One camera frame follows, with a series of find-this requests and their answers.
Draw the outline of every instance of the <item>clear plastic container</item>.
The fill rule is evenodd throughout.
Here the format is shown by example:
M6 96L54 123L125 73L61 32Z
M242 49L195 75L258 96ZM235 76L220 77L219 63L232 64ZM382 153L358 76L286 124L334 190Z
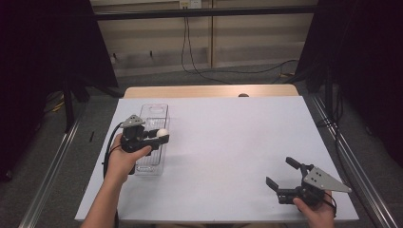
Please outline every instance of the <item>clear plastic container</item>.
M167 104L144 104L140 118L145 121L145 131L163 128L169 130L169 112ZM137 176L161 175L163 173L165 148L166 144L162 144L158 150L153 150L150 156L145 156L137 160L134 174Z

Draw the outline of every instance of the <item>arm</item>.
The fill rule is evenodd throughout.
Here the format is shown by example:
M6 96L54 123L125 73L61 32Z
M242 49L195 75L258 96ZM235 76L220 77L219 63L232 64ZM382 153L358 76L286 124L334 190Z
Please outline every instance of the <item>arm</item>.
M332 192L326 191L326 193L332 196ZM325 194L324 200L332 202L330 196ZM308 219L310 228L335 228L333 208L326 203L321 203L318 208L311 208L302 199L294 198L293 202Z
M121 137L122 134L116 136L111 148L120 145ZM146 146L134 153L126 153L119 146L110 152L109 165L104 182L95 200L92 202L91 208L81 227L113 227L122 185L127 180L127 175L133 168L136 160L145 156L150 151L151 147Z

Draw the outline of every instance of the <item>white tabletop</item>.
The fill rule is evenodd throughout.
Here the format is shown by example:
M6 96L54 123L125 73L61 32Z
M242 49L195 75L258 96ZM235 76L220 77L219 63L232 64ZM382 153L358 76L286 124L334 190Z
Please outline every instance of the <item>white tabletop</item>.
M278 204L280 188L300 185L286 157L314 164L340 180L302 97L121 99L76 219L83 220L101 184L113 128L142 105L168 104L170 142L163 174L130 176L121 192L121 220L161 222L292 222L305 217ZM346 193L334 193L336 220L358 219Z

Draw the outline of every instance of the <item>forearm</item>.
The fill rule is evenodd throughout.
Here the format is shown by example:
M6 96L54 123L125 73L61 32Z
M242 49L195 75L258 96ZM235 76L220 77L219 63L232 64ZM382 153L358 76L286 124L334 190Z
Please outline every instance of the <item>forearm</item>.
M106 177L81 227L113 227L122 184Z

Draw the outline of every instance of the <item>wall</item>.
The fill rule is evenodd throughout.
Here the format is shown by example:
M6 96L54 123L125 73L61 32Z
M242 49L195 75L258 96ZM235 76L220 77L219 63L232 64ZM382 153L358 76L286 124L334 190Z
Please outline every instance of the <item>wall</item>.
M211 9L306 6L315 5L317 0L201 2L204 9ZM166 0L92 0L91 3L95 12L179 8L179 1ZM313 14L307 13L188 18L194 63L197 68L207 68L298 59L312 17ZM117 56L115 73L118 77L182 70L182 59L186 68L193 67L188 41L182 58L183 18L100 21L99 26L110 56L113 53Z

